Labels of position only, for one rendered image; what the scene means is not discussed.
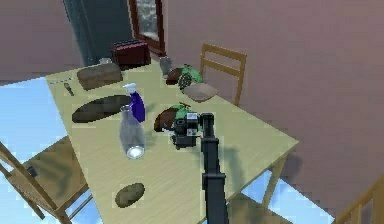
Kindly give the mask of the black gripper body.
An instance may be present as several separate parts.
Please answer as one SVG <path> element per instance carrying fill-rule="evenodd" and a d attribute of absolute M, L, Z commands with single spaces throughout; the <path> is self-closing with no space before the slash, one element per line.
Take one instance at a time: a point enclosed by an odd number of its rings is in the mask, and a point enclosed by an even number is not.
<path fill-rule="evenodd" d="M 196 145 L 198 121 L 196 119 L 176 119 L 171 137 L 176 149 L 194 147 Z"/>

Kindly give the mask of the dark grey fridge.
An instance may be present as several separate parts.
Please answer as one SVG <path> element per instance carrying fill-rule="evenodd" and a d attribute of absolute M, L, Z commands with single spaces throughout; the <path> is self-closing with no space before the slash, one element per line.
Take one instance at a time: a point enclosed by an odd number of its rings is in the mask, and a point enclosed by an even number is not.
<path fill-rule="evenodd" d="M 62 0 L 83 64 L 110 58 L 112 43 L 132 39 L 127 0 Z"/>

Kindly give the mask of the brown framed window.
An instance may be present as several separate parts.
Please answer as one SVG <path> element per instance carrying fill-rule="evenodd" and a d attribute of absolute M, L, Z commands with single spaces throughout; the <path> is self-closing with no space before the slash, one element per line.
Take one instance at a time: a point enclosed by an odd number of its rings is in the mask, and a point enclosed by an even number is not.
<path fill-rule="evenodd" d="M 145 41 L 157 56 L 165 56 L 162 0 L 128 0 L 136 39 Z"/>

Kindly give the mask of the yellow wooden table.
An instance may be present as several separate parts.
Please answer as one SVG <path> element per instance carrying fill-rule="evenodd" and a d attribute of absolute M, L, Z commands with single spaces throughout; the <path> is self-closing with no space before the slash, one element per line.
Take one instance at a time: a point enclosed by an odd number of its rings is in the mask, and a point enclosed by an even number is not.
<path fill-rule="evenodd" d="M 228 197 L 240 192 L 270 166 L 275 166 L 274 173 L 279 175 L 286 155 L 297 143 L 218 96 L 205 103 L 192 101 L 177 87 L 166 85 L 157 62 L 125 71 L 123 83 L 90 91 L 82 88 L 74 70 L 51 74 L 46 80 L 104 224 L 198 224 L 204 219 L 204 168 L 199 148 L 177 150 L 169 136 L 153 130 L 157 115 L 173 104 L 183 102 L 196 112 L 214 114 Z M 65 82 L 74 96 L 65 89 Z M 124 83 L 131 82 L 137 84 L 147 106 L 143 123 L 146 150 L 137 160 L 128 159 L 120 146 L 119 115 L 91 123 L 72 120 L 73 112 L 80 106 L 122 94 Z M 119 208 L 116 194 L 134 183 L 144 185 L 144 195 L 133 205 Z"/>

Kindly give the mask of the brown potato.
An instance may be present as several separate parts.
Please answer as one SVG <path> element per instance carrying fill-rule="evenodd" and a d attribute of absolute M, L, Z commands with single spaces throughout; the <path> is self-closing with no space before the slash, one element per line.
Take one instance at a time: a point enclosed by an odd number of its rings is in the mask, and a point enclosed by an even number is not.
<path fill-rule="evenodd" d="M 115 196 L 115 203 L 119 208 L 127 208 L 136 203 L 145 192 L 142 183 L 134 183 L 127 185 L 119 190 Z"/>

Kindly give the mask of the blue spray bottle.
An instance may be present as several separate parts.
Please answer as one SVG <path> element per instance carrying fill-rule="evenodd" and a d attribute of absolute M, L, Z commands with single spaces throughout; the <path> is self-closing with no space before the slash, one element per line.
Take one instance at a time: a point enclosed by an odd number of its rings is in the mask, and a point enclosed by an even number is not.
<path fill-rule="evenodd" d="M 140 94 L 137 92 L 137 84 L 128 83 L 124 85 L 123 88 L 131 97 L 130 106 L 132 109 L 133 116 L 138 120 L 139 123 L 144 122 L 145 121 L 145 105 Z"/>

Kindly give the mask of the wooden chair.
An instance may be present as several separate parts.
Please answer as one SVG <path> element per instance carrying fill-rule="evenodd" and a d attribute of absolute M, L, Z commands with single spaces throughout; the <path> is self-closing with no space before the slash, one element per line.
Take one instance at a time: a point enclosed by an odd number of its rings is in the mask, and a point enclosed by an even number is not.
<path fill-rule="evenodd" d="M 384 224 L 384 175 L 339 214 L 332 224 Z"/>
<path fill-rule="evenodd" d="M 66 213 L 89 189 L 68 136 L 24 163 L 0 142 L 0 160 L 13 167 L 7 171 L 0 164 L 0 171 L 41 219 L 45 210 L 61 224 L 72 224 L 71 219 L 93 199 L 89 195 L 70 215 Z"/>
<path fill-rule="evenodd" d="M 242 193 L 229 201 L 228 218 L 229 224 L 293 224 Z"/>
<path fill-rule="evenodd" d="M 239 61 L 240 66 L 238 69 L 235 69 L 233 67 L 207 59 L 206 58 L 207 52 Z M 202 53 L 200 57 L 200 74 L 203 74 L 204 69 L 206 67 L 209 67 L 211 69 L 235 76 L 238 79 L 238 84 L 237 84 L 234 105 L 238 106 L 240 102 L 241 92 L 242 92 L 246 59 L 247 59 L 246 54 L 239 53 L 226 48 L 218 47 L 215 45 L 211 45 L 208 43 L 204 43 L 202 45 Z M 197 103 L 202 103 L 214 97 L 218 93 L 218 90 L 210 86 L 209 84 L 198 83 L 198 84 L 192 84 L 188 87 L 185 87 L 182 90 L 182 92 L 186 94 L 193 101 Z"/>

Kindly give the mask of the brown bread loaf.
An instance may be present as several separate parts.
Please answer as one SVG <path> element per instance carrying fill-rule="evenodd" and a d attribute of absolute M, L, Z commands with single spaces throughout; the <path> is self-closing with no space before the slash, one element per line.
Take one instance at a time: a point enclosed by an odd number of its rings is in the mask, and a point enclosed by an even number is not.
<path fill-rule="evenodd" d="M 80 85 L 86 91 L 123 80 L 120 67 L 114 63 L 83 68 L 77 72 L 77 77 Z"/>

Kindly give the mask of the red toaster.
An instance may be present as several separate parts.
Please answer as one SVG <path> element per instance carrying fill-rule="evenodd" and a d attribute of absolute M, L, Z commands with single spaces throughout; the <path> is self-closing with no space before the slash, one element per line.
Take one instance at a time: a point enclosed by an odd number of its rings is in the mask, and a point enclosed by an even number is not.
<path fill-rule="evenodd" d="M 132 39 L 113 43 L 110 47 L 112 61 L 121 70 L 128 70 L 151 63 L 148 44 L 144 41 Z"/>

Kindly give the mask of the clear glass bottle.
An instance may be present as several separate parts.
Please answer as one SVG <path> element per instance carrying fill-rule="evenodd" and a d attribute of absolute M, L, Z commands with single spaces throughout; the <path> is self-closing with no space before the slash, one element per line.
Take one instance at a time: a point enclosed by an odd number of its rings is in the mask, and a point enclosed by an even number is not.
<path fill-rule="evenodd" d="M 121 122 L 119 139 L 125 155 L 129 159 L 139 159 L 145 153 L 145 136 L 142 125 L 133 116 L 130 105 L 120 108 Z"/>

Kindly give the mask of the grey cup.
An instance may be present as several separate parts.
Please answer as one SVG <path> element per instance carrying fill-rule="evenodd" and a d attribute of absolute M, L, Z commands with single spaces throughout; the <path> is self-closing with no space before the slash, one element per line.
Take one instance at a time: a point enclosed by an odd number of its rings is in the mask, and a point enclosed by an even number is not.
<path fill-rule="evenodd" d="M 169 72 L 172 69 L 172 60 L 171 60 L 171 58 L 168 57 L 168 56 L 161 57 L 159 59 L 159 65 L 160 65 L 160 68 L 162 70 L 162 75 L 164 77 L 167 77 Z"/>

